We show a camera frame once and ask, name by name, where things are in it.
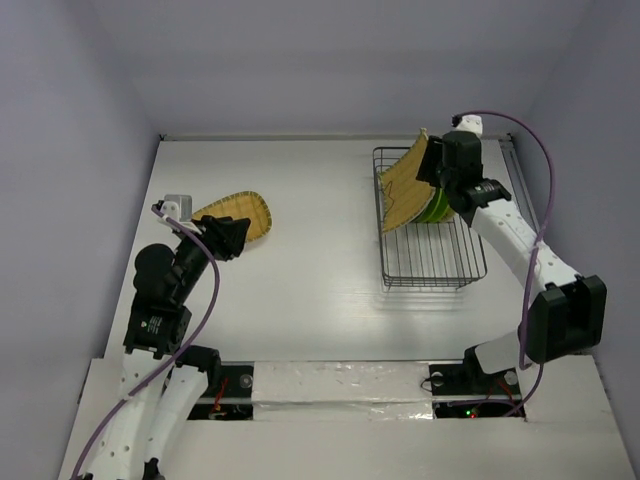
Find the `rounded bamboo tray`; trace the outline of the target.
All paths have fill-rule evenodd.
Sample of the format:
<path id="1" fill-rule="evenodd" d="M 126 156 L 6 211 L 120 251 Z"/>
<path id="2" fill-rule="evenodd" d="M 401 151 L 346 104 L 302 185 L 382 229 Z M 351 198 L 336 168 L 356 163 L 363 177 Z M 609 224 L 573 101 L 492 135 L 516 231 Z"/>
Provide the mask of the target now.
<path id="1" fill-rule="evenodd" d="M 252 243 L 266 236 L 273 224 L 272 214 L 264 198 L 255 191 L 241 191 L 222 197 L 192 214 L 192 220 L 204 216 L 249 219 L 246 242 Z"/>

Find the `square bamboo tray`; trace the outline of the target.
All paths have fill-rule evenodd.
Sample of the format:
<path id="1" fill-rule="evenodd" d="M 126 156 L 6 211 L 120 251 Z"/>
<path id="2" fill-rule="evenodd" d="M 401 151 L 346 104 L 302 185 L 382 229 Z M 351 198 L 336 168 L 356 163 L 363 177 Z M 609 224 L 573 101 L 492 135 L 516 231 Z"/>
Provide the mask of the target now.
<path id="1" fill-rule="evenodd" d="M 378 175 L 384 197 L 383 234 L 411 223 L 431 201 L 435 189 L 417 180 L 428 146 L 427 130 L 421 128 L 415 142 L 400 159 Z"/>

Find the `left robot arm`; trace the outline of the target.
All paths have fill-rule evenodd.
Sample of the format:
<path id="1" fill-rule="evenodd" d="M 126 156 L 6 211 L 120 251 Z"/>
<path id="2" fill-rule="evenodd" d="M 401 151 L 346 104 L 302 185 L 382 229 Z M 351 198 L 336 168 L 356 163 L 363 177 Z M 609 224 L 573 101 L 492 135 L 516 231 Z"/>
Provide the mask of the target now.
<path id="1" fill-rule="evenodd" d="M 196 401 L 221 383 L 219 352 L 194 343 L 207 322 L 190 331 L 186 301 L 206 268 L 240 256 L 251 222 L 159 219 L 180 243 L 175 249 L 151 244 L 135 258 L 119 399 L 83 447 L 74 479 L 162 478 L 163 459 Z"/>

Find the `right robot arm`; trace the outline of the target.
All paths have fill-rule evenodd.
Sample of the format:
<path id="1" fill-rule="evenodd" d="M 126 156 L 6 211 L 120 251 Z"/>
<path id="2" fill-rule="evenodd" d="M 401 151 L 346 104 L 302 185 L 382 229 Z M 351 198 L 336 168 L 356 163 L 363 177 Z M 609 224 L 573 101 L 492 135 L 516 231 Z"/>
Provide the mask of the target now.
<path id="1" fill-rule="evenodd" d="M 600 344 L 607 288 L 564 262 L 522 217 L 510 192 L 485 177 L 482 142 L 453 130 L 428 139 L 417 180 L 438 188 L 454 212 L 498 253 L 522 285 L 522 318 L 500 338 L 468 348 L 462 384 L 482 392 L 497 375 L 544 364 Z"/>

